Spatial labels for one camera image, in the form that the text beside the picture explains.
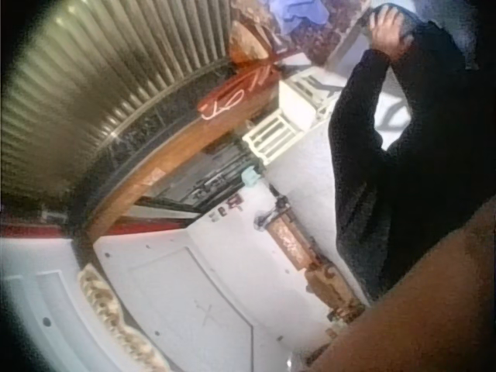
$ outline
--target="black sweatshirt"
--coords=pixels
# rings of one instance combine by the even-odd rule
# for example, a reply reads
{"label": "black sweatshirt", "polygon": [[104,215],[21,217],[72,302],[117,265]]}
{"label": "black sweatshirt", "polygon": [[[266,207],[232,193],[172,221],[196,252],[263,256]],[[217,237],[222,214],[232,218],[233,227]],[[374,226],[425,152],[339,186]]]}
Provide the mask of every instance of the black sweatshirt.
{"label": "black sweatshirt", "polygon": [[385,54],[366,51],[329,125],[336,245],[370,299],[496,193],[491,100],[458,74],[431,67],[427,74],[411,61],[395,65],[412,121],[381,149],[374,113],[389,67]]}

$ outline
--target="metal ceiling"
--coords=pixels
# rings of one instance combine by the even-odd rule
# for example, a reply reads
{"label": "metal ceiling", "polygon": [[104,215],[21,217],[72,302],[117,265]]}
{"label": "metal ceiling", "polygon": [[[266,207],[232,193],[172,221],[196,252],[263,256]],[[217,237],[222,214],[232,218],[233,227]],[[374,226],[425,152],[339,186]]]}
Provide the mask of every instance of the metal ceiling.
{"label": "metal ceiling", "polygon": [[60,1],[2,103],[2,192],[64,199],[143,112],[226,58],[229,0]]}

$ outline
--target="decorative molding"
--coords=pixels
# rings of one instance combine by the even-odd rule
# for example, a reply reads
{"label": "decorative molding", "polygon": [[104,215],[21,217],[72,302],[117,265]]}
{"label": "decorative molding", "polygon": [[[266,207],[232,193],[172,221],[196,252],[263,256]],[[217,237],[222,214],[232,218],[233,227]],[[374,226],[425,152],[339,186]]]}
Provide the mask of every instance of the decorative molding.
{"label": "decorative molding", "polygon": [[172,372],[161,352],[139,331],[124,323],[119,300],[90,263],[77,276],[95,314],[122,348],[149,372]]}

